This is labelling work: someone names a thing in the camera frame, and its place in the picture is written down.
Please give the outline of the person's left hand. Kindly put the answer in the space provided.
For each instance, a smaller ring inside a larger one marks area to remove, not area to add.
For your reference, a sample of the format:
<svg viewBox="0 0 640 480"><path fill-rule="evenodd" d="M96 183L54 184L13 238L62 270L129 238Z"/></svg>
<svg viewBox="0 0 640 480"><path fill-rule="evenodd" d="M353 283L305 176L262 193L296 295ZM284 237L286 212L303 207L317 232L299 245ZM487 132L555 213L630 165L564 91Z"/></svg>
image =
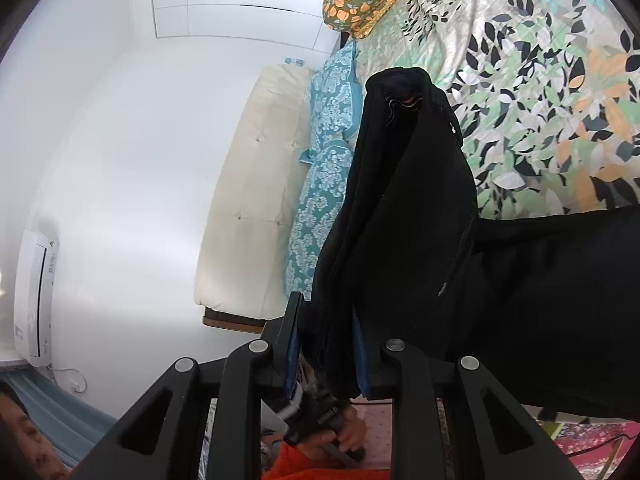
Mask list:
<svg viewBox="0 0 640 480"><path fill-rule="evenodd" d="M334 458L329 446L335 441L338 442L337 448L341 453L356 452L366 443L367 433L366 422L359 416L356 408L349 406L343 412L343 423L337 434L332 430L323 430L303 440L296 448L310 460L326 462Z"/></svg>

